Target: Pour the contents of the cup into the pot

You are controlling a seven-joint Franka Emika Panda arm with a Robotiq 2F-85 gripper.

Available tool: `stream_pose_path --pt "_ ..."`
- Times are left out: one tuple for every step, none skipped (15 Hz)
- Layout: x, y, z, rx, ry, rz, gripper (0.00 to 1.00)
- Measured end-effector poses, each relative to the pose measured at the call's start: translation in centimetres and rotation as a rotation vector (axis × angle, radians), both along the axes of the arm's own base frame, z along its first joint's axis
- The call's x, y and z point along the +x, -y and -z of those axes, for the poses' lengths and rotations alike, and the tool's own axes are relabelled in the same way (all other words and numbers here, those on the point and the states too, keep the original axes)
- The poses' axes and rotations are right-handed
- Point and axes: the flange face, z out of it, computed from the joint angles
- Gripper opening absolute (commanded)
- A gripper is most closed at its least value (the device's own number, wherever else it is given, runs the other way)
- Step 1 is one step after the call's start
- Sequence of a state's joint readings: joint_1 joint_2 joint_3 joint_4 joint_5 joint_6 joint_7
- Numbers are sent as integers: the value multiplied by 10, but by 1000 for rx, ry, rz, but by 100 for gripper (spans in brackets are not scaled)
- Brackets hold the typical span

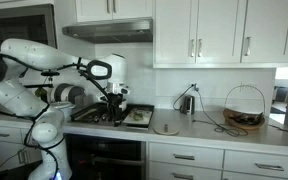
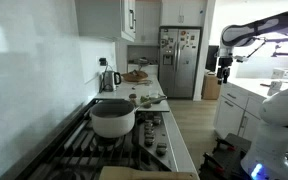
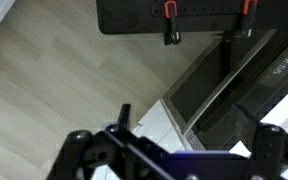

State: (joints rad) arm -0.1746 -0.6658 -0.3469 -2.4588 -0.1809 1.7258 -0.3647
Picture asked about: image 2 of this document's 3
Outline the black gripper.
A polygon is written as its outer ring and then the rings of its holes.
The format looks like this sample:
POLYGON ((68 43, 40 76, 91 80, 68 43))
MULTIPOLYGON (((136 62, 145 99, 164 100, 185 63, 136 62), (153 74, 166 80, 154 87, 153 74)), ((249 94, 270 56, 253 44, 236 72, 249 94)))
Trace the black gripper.
POLYGON ((223 79, 224 84, 227 84, 229 70, 230 70, 230 66, 232 65, 232 62, 233 62, 232 58, 223 58, 223 57, 219 58, 218 71, 217 71, 217 77, 219 78, 217 81, 218 85, 222 84, 221 79, 223 79))

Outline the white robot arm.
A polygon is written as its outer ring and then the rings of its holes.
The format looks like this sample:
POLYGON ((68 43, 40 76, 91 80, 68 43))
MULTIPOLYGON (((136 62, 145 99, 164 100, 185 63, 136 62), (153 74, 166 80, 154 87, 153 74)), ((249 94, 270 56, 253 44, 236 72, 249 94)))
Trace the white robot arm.
MULTIPOLYGON (((222 30, 219 46, 218 82, 229 77, 235 47, 251 45, 261 34, 288 35, 288 11, 244 25, 229 25, 222 30)), ((288 180, 288 88, 265 99, 259 109, 261 122, 241 167, 252 180, 288 180)))

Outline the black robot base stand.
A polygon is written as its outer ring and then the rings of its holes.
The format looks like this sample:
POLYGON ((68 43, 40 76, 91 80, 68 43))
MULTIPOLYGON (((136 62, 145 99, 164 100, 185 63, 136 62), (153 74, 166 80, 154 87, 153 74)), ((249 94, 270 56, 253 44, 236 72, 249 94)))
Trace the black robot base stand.
POLYGON ((229 133, 204 154, 201 180, 288 180, 287 138, 258 134, 248 141, 229 133))

